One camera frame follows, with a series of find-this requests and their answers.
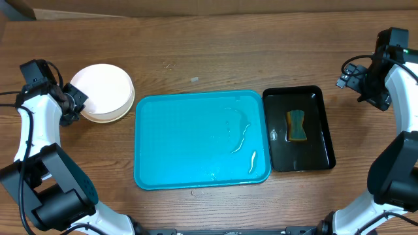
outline blue tray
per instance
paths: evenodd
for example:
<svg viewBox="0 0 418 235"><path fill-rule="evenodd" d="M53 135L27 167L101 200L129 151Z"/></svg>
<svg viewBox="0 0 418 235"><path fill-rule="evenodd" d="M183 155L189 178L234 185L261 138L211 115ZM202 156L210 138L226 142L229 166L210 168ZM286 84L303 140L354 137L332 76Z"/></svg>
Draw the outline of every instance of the blue tray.
<svg viewBox="0 0 418 235"><path fill-rule="evenodd" d="M270 175L254 91L150 96L136 112L134 179L145 190L261 183Z"/></svg>

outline wood grain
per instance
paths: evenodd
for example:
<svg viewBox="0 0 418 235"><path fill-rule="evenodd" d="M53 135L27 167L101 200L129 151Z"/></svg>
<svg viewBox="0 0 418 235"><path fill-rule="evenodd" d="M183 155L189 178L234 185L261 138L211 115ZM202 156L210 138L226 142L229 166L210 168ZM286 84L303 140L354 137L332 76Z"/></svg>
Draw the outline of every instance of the wood grain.
<svg viewBox="0 0 418 235"><path fill-rule="evenodd" d="M133 80L135 104L156 94L231 89L261 94L269 87L317 85L336 167L273 172L258 185L143 191L133 180L135 106L114 123L82 118L60 129L63 149L91 178L100 199L146 228L316 225L366 189L370 165L395 137L392 109L358 103L354 91L335 86L341 64L372 52L378 32L390 26L409 29L410 48L418 48L416 22L418 11L8 22L0 47L0 92L23 86L19 65L33 58L55 63L65 82L88 65L119 66ZM192 83L194 77L199 81ZM12 108L0 109L0 130L3 168L12 162L20 137L20 117ZM0 197L0 234L24 234L18 207L2 187ZM417 214L408 217L418 220ZM379 232L418 230L393 219Z"/></svg>
<svg viewBox="0 0 418 235"><path fill-rule="evenodd" d="M0 11L0 39L3 36L3 31L5 30L6 22L8 21L7 16Z"/></svg>

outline water droplet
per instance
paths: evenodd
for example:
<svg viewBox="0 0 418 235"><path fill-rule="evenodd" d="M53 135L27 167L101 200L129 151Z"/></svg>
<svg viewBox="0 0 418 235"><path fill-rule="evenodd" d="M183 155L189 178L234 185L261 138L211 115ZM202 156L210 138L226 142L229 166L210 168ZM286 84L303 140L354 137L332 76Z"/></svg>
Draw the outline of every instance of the water droplet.
<svg viewBox="0 0 418 235"><path fill-rule="evenodd" d="M255 169L255 163L257 162L257 160L255 160L256 156L257 156L257 152L254 151L253 155L251 156L251 168L249 169L248 174L251 174L253 170Z"/></svg>
<svg viewBox="0 0 418 235"><path fill-rule="evenodd" d="M270 131L270 140L277 140L277 132L274 128Z"/></svg>
<svg viewBox="0 0 418 235"><path fill-rule="evenodd" d="M244 139L245 139L245 134L246 131L248 129L248 127L251 125L251 123L248 121L247 115L239 110L235 110L232 108L225 108L226 110L232 110L234 112L237 112L241 115L241 120L240 120L240 138L239 141L237 143L237 145L233 148L233 150L231 151L231 153L235 153L238 150L241 149L242 144L244 143Z"/></svg>

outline black cable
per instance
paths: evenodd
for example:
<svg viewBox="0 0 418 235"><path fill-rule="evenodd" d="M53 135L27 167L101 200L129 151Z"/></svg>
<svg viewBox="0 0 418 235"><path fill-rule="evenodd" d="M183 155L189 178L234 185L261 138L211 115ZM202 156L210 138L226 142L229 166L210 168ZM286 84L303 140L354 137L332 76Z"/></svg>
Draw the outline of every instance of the black cable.
<svg viewBox="0 0 418 235"><path fill-rule="evenodd" d="M14 104L0 104L3 107L16 107ZM29 235L35 235L35 233L31 230L29 225L27 224L26 217L25 217L25 208L24 208L24 175L26 171L26 159L29 157L32 147L32 137L33 137L33 115L32 112L24 107L19 106L19 108L25 110L27 115L29 115L29 134L27 137L26 142L26 151L24 158L22 159L21 167L20 167L20 176L19 176L19 189L18 189L18 205L19 205L19 213L20 213L20 220L22 221L22 225L24 226L26 232Z"/></svg>
<svg viewBox="0 0 418 235"><path fill-rule="evenodd" d="M346 66L348 65L348 63L350 63L350 62L352 62L352 61L354 61L356 59L361 59L361 58L370 58L372 60L381 59L381 60L386 60L388 62L394 63L395 65L398 65L399 67L403 68L407 73L409 73L412 76L413 79L415 79L415 81L418 82L418 76L414 72L412 72L409 68L407 68L407 66L405 66L404 64L402 64L400 62L397 62L396 60L391 59L391 58L374 56L374 55L358 55L358 56L355 56L355 57L352 57L352 58L348 59L341 66L341 72L342 72L342 74L347 75L347 76L365 75L368 71L366 71L366 72L358 72L357 74L350 74L350 73L347 73L346 72Z"/></svg>
<svg viewBox="0 0 418 235"><path fill-rule="evenodd" d="M58 68L52 62L46 61L46 63L49 64L49 65L51 65L51 66L53 66L53 68L57 71L57 73L58 73L58 79L59 79L59 88L63 89L64 88L64 81L63 81L63 77L59 73Z"/></svg>
<svg viewBox="0 0 418 235"><path fill-rule="evenodd" d="M356 59L362 59L362 58L370 58L373 59L373 55L358 55L355 57L352 57L350 59L348 59L346 62L344 62L341 66L341 72L342 74L346 75L346 76L359 76L359 75L365 75L368 71L366 72L358 72L357 74L350 74L348 72L346 72L346 66L348 65L348 63L356 60Z"/></svg>
<svg viewBox="0 0 418 235"><path fill-rule="evenodd" d="M389 219L388 216L395 216L398 217L399 219L402 219L408 223L410 223L411 225L415 225L418 226L418 222L413 221L412 219L409 219L403 215L400 215L398 213L393 213L393 212L383 212L381 215L377 216L376 218L374 218L372 221L370 221L369 223L365 224L363 227L361 227L360 229L358 229L358 231L355 233L355 235L361 235L361 233L363 231L365 231L368 227L374 225L375 223L377 223L379 220L386 218Z"/></svg>
<svg viewBox="0 0 418 235"><path fill-rule="evenodd" d="M99 229L97 229L97 228L95 228L95 227L93 227L93 226L91 226L89 224L76 225L76 226L74 226L72 228L69 228L67 231L61 233L61 235L67 235L70 232L72 232L72 231L74 231L74 230L76 230L78 228L85 228L86 230L91 229L92 231L98 233L99 235L106 235L104 232L100 231Z"/></svg>
<svg viewBox="0 0 418 235"><path fill-rule="evenodd" d="M0 92L0 95L20 94L20 91L6 91Z"/></svg>
<svg viewBox="0 0 418 235"><path fill-rule="evenodd" d="M16 106L14 104L0 104L0 107L13 107L15 108ZM24 208L24 176L25 176L25 171L26 171L26 159L29 157L29 154L31 152L31 147L32 147L32 138L33 138L33 115L32 112L24 107L24 106L19 106L18 108L21 108L23 110L25 110L27 112L27 115L29 115L29 134L27 137L27 142L26 142L26 150L25 150L25 155L24 158L22 159L22 163L21 163L21 167L20 167L20 177L19 177L19 189L18 189L18 205L19 205L19 213L20 213L20 220L22 221L22 225L24 226L26 232L29 235L36 235L30 228L29 224L27 223L26 220L26 216L25 216L25 208ZM81 225L76 225L72 228L70 228L69 230L65 231L63 234L69 234L70 232L78 229L78 228L86 228L86 229L92 229L92 231L100 234L100 235L106 235L105 233L101 232L99 229L88 225L88 224L81 224Z"/></svg>

